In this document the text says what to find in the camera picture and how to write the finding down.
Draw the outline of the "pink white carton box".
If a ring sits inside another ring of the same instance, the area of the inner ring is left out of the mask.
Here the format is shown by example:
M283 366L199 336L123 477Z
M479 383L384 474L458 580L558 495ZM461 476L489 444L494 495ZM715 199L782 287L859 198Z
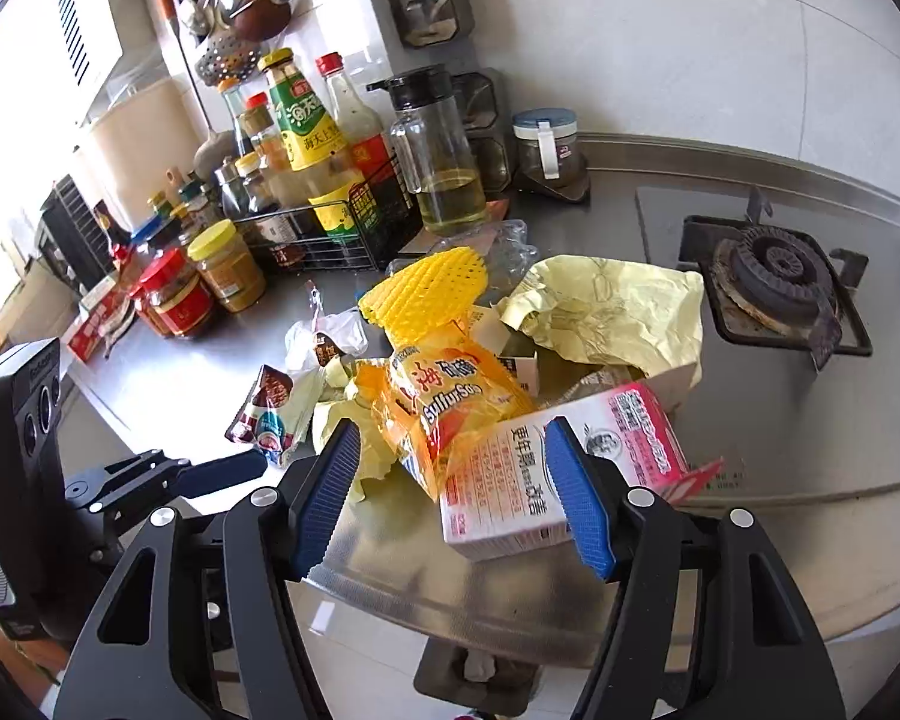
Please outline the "pink white carton box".
M647 488L670 504L696 496L722 460L689 465L667 410L686 392L662 376L494 426L440 495L443 543L470 561L491 561L571 541L608 522L583 462L611 477L611 497Z

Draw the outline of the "red clear snack wrapper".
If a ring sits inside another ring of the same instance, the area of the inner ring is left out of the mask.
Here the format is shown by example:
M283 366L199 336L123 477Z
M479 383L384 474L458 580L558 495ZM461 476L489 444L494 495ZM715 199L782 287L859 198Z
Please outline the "red clear snack wrapper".
M260 450L269 465L285 470L307 437L313 410L325 387L318 369L295 379L271 366L261 366L224 436L233 444Z

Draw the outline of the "orange snack bag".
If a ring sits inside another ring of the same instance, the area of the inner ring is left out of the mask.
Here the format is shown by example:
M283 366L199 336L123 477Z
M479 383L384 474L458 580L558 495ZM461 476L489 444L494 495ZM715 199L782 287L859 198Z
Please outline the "orange snack bag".
M383 361L357 361L354 383L386 447L430 499L491 427L535 409L514 374L456 323Z

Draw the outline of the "yellow paper wrapper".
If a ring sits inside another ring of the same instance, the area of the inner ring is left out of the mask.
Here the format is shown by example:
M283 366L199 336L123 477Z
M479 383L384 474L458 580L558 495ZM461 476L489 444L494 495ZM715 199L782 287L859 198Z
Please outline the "yellow paper wrapper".
M539 399L551 405L592 372L614 383L685 372L702 380L704 280L640 262L554 255L526 271L497 315L541 349Z

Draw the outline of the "clear plastic water bottle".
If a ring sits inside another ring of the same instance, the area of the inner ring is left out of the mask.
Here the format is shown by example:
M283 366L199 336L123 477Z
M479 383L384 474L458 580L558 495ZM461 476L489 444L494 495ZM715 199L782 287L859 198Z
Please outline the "clear plastic water bottle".
M466 245L476 250L487 270L487 288L478 298L481 305L497 304L514 291L530 266L539 260L539 250L528 242L523 220L488 221L451 238L440 239L427 254Z

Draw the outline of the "white plastic wrapper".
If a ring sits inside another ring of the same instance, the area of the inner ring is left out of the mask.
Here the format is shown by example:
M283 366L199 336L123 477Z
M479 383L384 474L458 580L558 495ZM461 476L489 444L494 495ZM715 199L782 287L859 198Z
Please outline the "white plastic wrapper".
M358 358L368 348L364 319L357 307L328 314L318 286L308 280L305 288L308 317L294 322L284 337L284 371L290 377L325 367L334 358Z

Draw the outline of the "red lid chili sauce jar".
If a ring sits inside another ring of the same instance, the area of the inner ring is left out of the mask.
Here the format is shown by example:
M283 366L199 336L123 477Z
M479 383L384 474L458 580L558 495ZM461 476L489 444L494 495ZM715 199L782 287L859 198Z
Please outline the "red lid chili sauce jar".
M182 249L165 250L141 275L146 304L176 338L193 338L214 317L214 294Z

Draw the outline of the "red seasoning packet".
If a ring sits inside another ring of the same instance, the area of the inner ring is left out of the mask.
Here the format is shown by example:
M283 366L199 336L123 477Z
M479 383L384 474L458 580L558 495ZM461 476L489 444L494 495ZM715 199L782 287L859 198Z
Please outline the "red seasoning packet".
M77 317L64 332L63 344L80 362L91 362L97 353L108 358L133 322L128 283L107 275L79 301Z

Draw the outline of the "yellow lid peanut butter jar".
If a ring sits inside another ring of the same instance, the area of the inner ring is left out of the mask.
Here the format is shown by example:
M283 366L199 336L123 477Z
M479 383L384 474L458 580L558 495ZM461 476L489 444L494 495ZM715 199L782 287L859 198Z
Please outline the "yellow lid peanut butter jar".
M232 220L199 232L188 244L187 255L231 314L244 312L265 294L265 275Z

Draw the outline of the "red cap soy sauce bottle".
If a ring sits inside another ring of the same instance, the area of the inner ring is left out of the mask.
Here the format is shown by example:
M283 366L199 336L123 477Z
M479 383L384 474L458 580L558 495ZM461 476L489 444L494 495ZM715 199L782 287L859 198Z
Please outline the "red cap soy sauce bottle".
M333 229L354 231L354 221L343 206L343 200L349 199L354 208L362 208L365 231L390 232L406 210L406 203L386 148L382 119L357 93L338 52L318 57L317 67L325 78L331 115L347 140L352 164L361 171L365 182L361 192L354 192L357 177L349 171L340 187L313 199L317 205L326 206L326 211L320 211L318 216L333 221Z

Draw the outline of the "yellow label vinegar bottle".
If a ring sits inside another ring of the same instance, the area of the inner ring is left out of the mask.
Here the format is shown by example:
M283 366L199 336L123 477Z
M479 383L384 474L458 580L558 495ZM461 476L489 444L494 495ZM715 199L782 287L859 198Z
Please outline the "yellow label vinegar bottle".
M290 167L302 184L318 223L332 241L354 244L363 232L368 234L362 224L362 208L354 208L349 199L343 200L344 210L356 226L354 231L346 232L333 229L333 221L322 220L318 213L326 211L326 206L313 201L340 187L349 171L357 177L354 192L364 188L361 171L352 164L346 138L295 65L292 50L281 47L268 52L261 57L258 68L268 83L266 94Z

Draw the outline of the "blue lid glass jar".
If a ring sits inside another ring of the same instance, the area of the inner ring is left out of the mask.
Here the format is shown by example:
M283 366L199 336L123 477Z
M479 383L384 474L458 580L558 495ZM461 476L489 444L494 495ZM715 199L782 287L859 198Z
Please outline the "blue lid glass jar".
M549 187L566 187L582 176L578 119L565 107L538 107L512 115L521 171Z

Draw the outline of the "glass oil dispenser bottle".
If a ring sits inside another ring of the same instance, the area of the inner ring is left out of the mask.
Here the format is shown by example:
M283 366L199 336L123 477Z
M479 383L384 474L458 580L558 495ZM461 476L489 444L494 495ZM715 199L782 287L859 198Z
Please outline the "glass oil dispenser bottle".
M370 83L390 96L390 142L427 231L450 238L487 220L481 176L442 64L414 68Z

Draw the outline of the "wall mounted seasoning boxes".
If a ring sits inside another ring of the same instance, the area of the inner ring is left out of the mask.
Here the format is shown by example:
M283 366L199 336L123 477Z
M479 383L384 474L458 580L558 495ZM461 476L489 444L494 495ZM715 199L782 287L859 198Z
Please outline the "wall mounted seasoning boxes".
M509 98L502 75L476 59L470 0L388 0L388 5L408 65L447 68L482 187L491 195L504 192L517 167Z

